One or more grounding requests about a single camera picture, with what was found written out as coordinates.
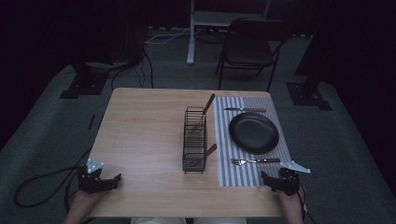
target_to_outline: black chair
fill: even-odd
[[[269,91],[280,49],[291,37],[292,32],[283,21],[246,18],[233,21],[227,29],[216,69],[216,74],[219,73],[219,90],[224,68],[259,70],[258,76],[265,67],[273,66],[267,86]],[[276,46],[271,49],[269,42],[274,42]]]

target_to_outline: dish rack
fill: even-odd
[[[188,106],[184,116],[183,171],[203,172],[206,167],[207,133],[203,107]]]

